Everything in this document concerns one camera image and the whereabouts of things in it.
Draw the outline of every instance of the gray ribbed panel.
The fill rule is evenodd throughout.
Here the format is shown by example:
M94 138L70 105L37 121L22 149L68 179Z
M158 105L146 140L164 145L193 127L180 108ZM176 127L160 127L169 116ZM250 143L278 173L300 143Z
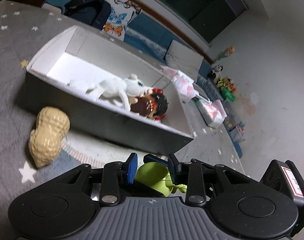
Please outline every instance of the gray ribbed panel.
M178 197L156 199L128 197L118 206L102 208L89 227L65 238L65 240L237 239L218 229L203 209L188 207Z

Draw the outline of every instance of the window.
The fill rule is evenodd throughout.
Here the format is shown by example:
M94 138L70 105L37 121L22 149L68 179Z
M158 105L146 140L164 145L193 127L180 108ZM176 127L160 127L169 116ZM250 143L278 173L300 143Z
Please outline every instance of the window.
M160 1L175 11L207 42L211 42L237 17L225 0Z

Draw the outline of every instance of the white label with red border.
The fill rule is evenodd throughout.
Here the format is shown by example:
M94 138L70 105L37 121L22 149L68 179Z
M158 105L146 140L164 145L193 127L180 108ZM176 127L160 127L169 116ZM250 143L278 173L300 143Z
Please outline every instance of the white label with red border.
M289 168L285 168L283 166L281 166L281 167L282 167L282 170L285 173L285 177L287 178L287 181L289 182L289 184L292 188L292 191L293 191L294 195L297 196L297 197L304 197L303 193L301 191L301 188L298 185L298 183L297 183L297 181L294 177L293 172Z

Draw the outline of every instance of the black doll hair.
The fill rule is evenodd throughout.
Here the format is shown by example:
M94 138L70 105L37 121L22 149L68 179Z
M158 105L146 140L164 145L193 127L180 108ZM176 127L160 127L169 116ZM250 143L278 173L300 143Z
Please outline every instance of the black doll hair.
M164 115L168 109L168 104L169 104L166 97L163 94L157 92L152 93L151 96L155 99L155 102L158 104L156 112L153 116Z

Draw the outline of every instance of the metal screw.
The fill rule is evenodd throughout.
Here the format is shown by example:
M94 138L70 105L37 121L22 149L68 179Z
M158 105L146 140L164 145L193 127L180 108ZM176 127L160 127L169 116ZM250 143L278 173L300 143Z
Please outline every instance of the metal screw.
M117 201L117 197L113 195L106 195L102 198L102 201L105 203L115 203Z
M204 201L204 198L199 195L193 195L189 197L189 201L192 203L202 203Z

